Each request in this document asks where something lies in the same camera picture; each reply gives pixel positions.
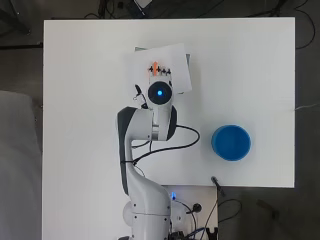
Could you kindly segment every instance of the tabletop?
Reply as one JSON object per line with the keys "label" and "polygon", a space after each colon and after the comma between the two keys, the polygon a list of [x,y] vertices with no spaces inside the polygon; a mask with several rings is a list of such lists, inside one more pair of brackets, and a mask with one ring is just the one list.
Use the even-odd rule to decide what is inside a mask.
{"label": "tabletop", "polygon": [[[117,112],[134,106],[123,56],[135,47],[176,43],[191,54],[193,87],[174,100],[178,122],[198,129],[201,140],[154,154],[139,167],[163,185],[210,186],[214,175],[222,185],[293,187],[294,19],[46,21],[44,239],[116,239],[129,232],[115,128]],[[210,146],[214,130],[230,123],[252,138],[250,153],[237,163]],[[177,131],[154,147],[193,137]]]}

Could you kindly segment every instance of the white paper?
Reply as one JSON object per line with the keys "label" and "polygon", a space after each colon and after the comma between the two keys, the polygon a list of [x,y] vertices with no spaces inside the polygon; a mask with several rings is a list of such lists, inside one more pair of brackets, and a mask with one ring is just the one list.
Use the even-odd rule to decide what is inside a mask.
{"label": "white paper", "polygon": [[173,93],[189,92],[192,89],[184,44],[175,44],[134,52],[125,56],[126,79],[130,94],[135,96],[135,84],[145,93],[149,86],[148,69],[153,62],[171,70]]}

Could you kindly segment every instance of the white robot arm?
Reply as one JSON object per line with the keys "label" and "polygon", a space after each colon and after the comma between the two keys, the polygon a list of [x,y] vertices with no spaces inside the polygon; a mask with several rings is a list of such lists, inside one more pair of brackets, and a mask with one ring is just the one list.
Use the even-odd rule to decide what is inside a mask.
{"label": "white robot arm", "polygon": [[162,186],[138,174],[132,159],[133,140],[166,141],[176,128],[170,70],[155,63],[149,71],[149,109],[126,107],[117,116],[122,185],[131,199],[127,211],[132,212],[132,235],[121,240],[167,240],[169,233],[170,197]]}

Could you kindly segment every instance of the wire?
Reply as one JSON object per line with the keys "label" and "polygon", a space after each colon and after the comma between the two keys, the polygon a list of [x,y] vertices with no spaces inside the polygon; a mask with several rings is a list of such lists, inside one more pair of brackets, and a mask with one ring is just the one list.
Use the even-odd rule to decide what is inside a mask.
{"label": "wire", "polygon": [[21,49],[34,49],[34,48],[43,48],[43,43],[32,45],[13,45],[13,46],[0,46],[0,50],[21,50]]}
{"label": "wire", "polygon": [[177,203],[182,204],[183,206],[185,206],[189,210],[189,212],[191,212],[191,215],[192,215],[192,218],[193,218],[193,223],[194,223],[194,231],[193,232],[195,232],[197,230],[197,222],[196,222],[196,218],[195,218],[191,208],[187,204],[184,204],[183,202],[180,202],[178,200],[174,200],[174,201],[177,202]]}
{"label": "wire", "polygon": [[217,206],[217,203],[218,203],[218,199],[217,199],[216,203],[213,205],[213,208],[212,208],[212,210],[211,210],[211,212],[210,212],[210,214],[209,214],[209,217],[208,217],[208,219],[207,219],[207,221],[206,221],[206,224],[204,225],[204,230],[203,230],[203,232],[202,232],[202,235],[201,235],[200,240],[202,240],[202,238],[203,238],[204,232],[205,232],[205,230],[206,230],[206,228],[207,228],[207,226],[208,226],[208,222],[209,222],[209,220],[210,220],[210,218],[211,218],[211,215],[212,215],[212,213],[213,213],[213,210],[214,210],[214,209],[216,208],[216,206]]}
{"label": "wire", "polygon": [[294,10],[297,11],[297,12],[303,13],[305,16],[307,16],[309,22],[311,23],[313,34],[312,34],[312,38],[310,39],[309,42],[307,42],[305,45],[302,45],[300,47],[296,47],[296,50],[300,50],[300,49],[308,47],[316,37],[316,26],[314,25],[314,22],[313,22],[312,18],[310,17],[310,15],[308,13],[306,13],[305,11],[299,9],[299,8],[303,7],[305,4],[307,4],[308,1],[309,0],[305,0],[302,4],[300,4],[299,6],[295,7]]}
{"label": "wire", "polygon": [[124,163],[129,163],[129,162],[131,162],[131,163],[133,163],[134,165],[136,165],[142,158],[145,158],[145,157],[147,157],[147,156],[149,156],[149,155],[151,155],[151,154],[158,153],[158,152],[169,151],[169,150],[177,150],[177,149],[188,148],[188,147],[193,146],[194,144],[196,144],[196,143],[199,141],[199,139],[200,139],[200,133],[199,133],[197,130],[195,130],[195,129],[193,129],[193,128],[190,128],[190,127],[182,126],[182,125],[176,125],[176,127],[188,129],[188,130],[190,130],[190,131],[195,132],[195,133],[197,134],[197,139],[196,139],[195,141],[193,141],[192,143],[187,144],[187,145],[182,145],[182,146],[177,146],[177,147],[161,148],[161,149],[153,150],[153,151],[151,151],[151,152],[147,152],[147,153],[141,155],[140,157],[138,157],[138,158],[136,158],[136,159],[134,159],[134,160],[132,160],[132,161],[125,161]]}
{"label": "wire", "polygon": [[227,220],[230,220],[230,219],[236,217],[236,216],[242,211],[242,202],[241,202],[240,200],[234,199],[234,198],[223,201],[222,203],[220,203],[220,204],[218,205],[218,208],[221,207],[223,204],[225,204],[225,203],[227,203],[227,202],[232,202],[232,201],[239,203],[239,209],[238,209],[238,211],[237,211],[235,214],[233,214],[232,216],[220,220],[218,223],[222,223],[222,222],[225,222],[225,221],[227,221]]}
{"label": "wire", "polygon": [[142,173],[142,175],[143,175],[144,177],[146,177],[146,175],[144,174],[144,172],[142,171],[141,168],[139,168],[138,166],[134,166],[134,167],[137,168],[137,169],[139,169],[139,171]]}
{"label": "wire", "polygon": [[320,103],[315,103],[315,104],[311,104],[311,105],[300,106],[300,107],[297,107],[294,110],[297,111],[297,110],[304,109],[304,108],[313,108],[313,107],[317,107],[319,105],[320,105]]}
{"label": "wire", "polygon": [[217,4],[215,4],[212,8],[210,8],[208,11],[200,14],[197,18],[203,17],[204,15],[207,15],[209,12],[211,12],[213,9],[215,9],[216,7],[218,7],[221,3],[223,3],[224,0],[221,0],[220,2],[218,2]]}
{"label": "wire", "polygon": [[87,18],[87,17],[90,17],[90,16],[93,16],[93,17],[96,17],[96,18],[100,18],[97,14],[95,13],[88,13],[87,15],[85,15],[83,18]]}
{"label": "wire", "polygon": [[149,145],[149,152],[151,152],[152,148],[152,141],[150,141],[150,145]]}
{"label": "wire", "polygon": [[149,142],[150,142],[150,141],[146,141],[145,143],[142,143],[142,144],[140,144],[140,145],[132,146],[131,148],[133,148],[133,149],[137,149],[137,148],[139,148],[139,147],[143,147],[143,146],[145,146],[145,145],[149,144]]}
{"label": "wire", "polygon": [[108,3],[109,3],[109,0],[105,0],[106,1],[106,11],[107,13],[109,14],[109,18],[113,18],[113,19],[117,19],[113,14],[114,14],[114,11],[115,11],[115,7],[114,7],[114,0],[112,0],[112,11],[110,12],[109,9],[108,9]]}

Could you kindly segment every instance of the orange object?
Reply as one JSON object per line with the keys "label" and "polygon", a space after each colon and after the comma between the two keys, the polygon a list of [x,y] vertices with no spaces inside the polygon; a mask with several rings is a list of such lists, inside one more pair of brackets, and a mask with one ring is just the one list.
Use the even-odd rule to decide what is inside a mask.
{"label": "orange object", "polygon": [[153,63],[153,76],[157,76],[157,68],[158,68],[158,63],[154,62]]}

